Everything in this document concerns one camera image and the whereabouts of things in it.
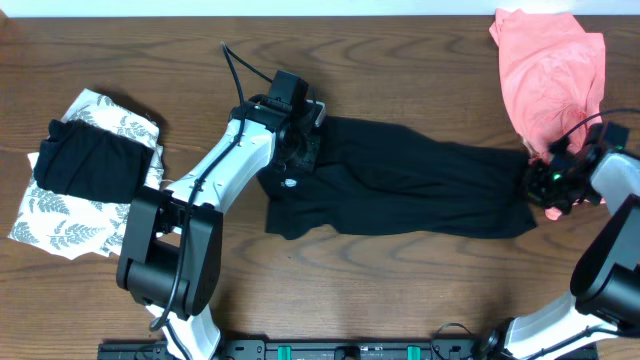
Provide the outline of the black polo shirt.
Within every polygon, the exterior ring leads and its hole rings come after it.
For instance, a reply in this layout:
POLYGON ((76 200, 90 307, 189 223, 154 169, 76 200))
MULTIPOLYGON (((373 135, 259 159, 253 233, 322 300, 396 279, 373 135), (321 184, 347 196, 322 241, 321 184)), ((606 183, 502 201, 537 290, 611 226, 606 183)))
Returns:
POLYGON ((438 142, 408 127, 329 117, 315 168, 265 168, 265 230, 287 240, 330 225, 348 235, 429 231, 509 239, 536 226, 522 193, 526 154, 438 142))

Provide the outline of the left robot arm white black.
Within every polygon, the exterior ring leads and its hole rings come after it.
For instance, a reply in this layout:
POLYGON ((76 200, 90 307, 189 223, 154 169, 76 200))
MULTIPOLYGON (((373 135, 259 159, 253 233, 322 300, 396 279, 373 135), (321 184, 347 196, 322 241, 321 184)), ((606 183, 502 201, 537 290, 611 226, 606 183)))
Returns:
POLYGON ((307 82, 280 70, 267 94, 233 108, 225 134, 164 190, 143 187, 128 214, 117 285, 153 314, 175 359, 211 359, 220 343, 209 301, 220 276, 223 218, 262 169, 313 171, 326 116, 307 82))

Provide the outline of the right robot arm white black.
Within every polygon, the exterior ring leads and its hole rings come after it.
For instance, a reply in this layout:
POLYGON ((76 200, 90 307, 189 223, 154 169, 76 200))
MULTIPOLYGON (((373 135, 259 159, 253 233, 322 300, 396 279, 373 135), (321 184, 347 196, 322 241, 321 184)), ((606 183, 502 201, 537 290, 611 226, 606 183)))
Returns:
POLYGON ((480 359, 595 359, 597 342, 639 335, 639 159, 625 149, 629 130, 599 123, 583 148, 567 138, 550 163, 526 176, 529 198, 568 213, 578 203, 605 203, 610 219, 579 259, 569 290, 544 308, 493 331, 480 359))

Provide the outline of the salmon pink shirt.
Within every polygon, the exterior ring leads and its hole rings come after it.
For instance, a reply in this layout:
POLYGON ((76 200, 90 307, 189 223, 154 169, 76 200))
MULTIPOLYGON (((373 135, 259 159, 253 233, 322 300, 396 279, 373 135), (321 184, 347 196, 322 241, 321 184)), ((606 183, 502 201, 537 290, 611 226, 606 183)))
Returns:
POLYGON ((568 151, 577 153, 588 129, 581 121, 600 112, 605 94, 604 36, 569 13, 501 8, 489 33, 509 119, 532 159, 550 163, 549 146, 564 134, 568 151))

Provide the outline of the folded black garment on bag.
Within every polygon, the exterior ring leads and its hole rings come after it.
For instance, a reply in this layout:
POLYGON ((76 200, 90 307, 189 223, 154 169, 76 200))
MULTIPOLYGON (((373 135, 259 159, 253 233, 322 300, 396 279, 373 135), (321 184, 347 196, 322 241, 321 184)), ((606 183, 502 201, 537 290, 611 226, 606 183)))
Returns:
POLYGON ((154 151, 83 121, 52 120, 34 167, 38 187, 103 203, 126 204, 143 187, 154 151))

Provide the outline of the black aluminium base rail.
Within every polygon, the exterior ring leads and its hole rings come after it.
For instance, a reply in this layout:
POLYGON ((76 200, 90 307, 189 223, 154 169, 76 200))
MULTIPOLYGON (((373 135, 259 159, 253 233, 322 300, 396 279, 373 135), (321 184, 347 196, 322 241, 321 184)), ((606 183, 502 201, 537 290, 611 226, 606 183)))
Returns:
MULTIPOLYGON (((476 357, 480 340, 470 334, 437 336, 435 339, 405 341, 272 341, 266 337, 224 339, 212 359, 220 360, 430 360, 482 359, 476 357)), ((97 359, 160 360, 178 359, 169 351, 168 341, 108 342, 98 346, 97 359)), ((585 345, 561 360, 598 360, 595 344, 585 345)))

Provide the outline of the white fern print drawstring bag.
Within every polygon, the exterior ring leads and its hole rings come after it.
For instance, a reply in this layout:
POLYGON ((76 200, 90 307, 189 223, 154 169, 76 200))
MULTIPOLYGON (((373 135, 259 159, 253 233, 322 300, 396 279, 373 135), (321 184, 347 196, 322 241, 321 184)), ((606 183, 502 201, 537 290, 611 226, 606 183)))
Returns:
MULTIPOLYGON (((145 185, 158 189, 164 175, 159 128, 116 104, 109 96, 83 90, 63 122, 81 120, 122 135, 153 150, 145 185)), ((88 253, 105 257, 121 252, 130 206, 102 203, 44 190, 29 181, 9 238, 73 260, 88 253)))

